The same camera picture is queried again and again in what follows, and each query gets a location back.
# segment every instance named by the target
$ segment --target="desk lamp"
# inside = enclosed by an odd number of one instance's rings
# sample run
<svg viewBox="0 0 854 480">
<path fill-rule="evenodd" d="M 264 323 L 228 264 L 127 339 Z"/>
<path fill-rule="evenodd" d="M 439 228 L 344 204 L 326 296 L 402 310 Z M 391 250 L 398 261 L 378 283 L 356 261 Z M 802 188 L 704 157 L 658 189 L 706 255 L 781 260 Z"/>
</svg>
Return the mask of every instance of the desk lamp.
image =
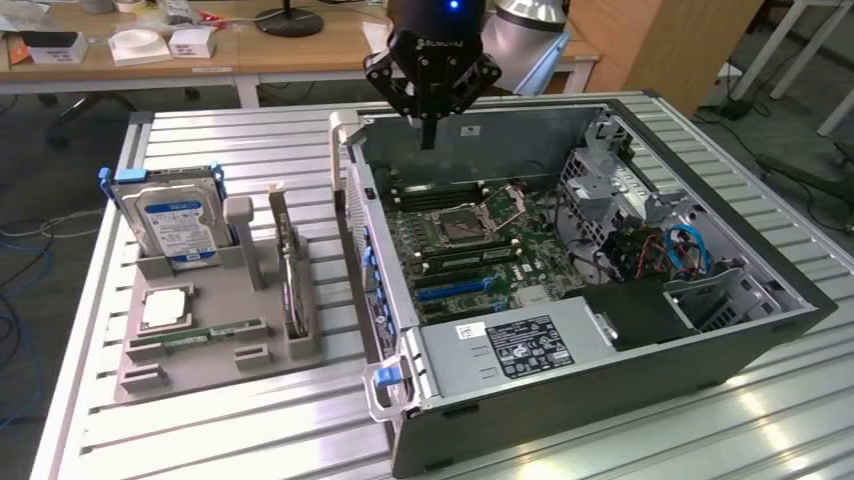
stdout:
<svg viewBox="0 0 854 480">
<path fill-rule="evenodd" d="M 291 0 L 281 0 L 281 8 L 257 14 L 255 26 L 277 37 L 307 37 L 323 30 L 323 18 L 315 12 L 291 8 Z"/>
</svg>

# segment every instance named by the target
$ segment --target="motherboard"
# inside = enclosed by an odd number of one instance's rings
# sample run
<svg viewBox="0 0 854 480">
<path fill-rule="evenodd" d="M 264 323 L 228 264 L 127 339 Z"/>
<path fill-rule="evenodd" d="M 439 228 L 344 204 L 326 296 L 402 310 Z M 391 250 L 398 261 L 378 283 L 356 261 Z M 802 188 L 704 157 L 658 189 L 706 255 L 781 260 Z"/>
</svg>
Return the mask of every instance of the motherboard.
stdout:
<svg viewBox="0 0 854 480">
<path fill-rule="evenodd" d="M 584 286 L 555 235 L 554 192 L 422 192 L 386 205 L 419 320 L 434 325 L 536 303 Z"/>
</svg>

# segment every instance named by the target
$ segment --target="power supply label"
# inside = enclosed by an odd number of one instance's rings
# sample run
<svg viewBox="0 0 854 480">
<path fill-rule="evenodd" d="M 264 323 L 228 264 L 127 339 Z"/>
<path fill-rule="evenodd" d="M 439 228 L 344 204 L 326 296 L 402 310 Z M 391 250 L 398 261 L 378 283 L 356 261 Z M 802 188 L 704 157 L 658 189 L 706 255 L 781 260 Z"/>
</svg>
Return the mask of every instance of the power supply label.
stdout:
<svg viewBox="0 0 854 480">
<path fill-rule="evenodd" d="M 163 254 L 176 262 L 195 262 L 216 253 L 211 229 L 200 222 L 201 202 L 160 203 L 145 206 L 148 223 L 157 236 Z"/>
<path fill-rule="evenodd" d="M 486 334 L 508 378 L 575 363 L 548 315 L 487 327 Z"/>
</svg>

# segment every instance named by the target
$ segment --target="cpu chip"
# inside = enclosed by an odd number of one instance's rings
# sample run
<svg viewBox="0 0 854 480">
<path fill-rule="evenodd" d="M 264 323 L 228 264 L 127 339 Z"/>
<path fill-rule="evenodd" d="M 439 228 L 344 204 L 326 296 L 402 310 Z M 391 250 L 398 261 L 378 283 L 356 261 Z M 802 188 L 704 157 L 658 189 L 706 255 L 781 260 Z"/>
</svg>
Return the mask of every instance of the cpu chip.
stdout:
<svg viewBox="0 0 854 480">
<path fill-rule="evenodd" d="M 439 215 L 439 228 L 451 242 L 483 238 L 483 225 L 472 210 L 446 212 Z"/>
</svg>

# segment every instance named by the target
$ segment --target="blue pcie slot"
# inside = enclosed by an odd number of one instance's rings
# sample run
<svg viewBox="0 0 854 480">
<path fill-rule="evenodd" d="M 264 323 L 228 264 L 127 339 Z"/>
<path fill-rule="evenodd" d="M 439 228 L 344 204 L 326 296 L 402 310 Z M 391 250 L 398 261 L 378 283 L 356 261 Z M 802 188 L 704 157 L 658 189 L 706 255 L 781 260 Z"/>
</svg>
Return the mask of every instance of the blue pcie slot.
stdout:
<svg viewBox="0 0 854 480">
<path fill-rule="evenodd" d="M 468 282 L 455 283 L 446 287 L 426 288 L 415 293 L 415 298 L 426 302 L 439 298 L 466 295 L 467 293 L 479 293 L 487 291 L 492 287 L 492 278 L 471 280 Z"/>
</svg>

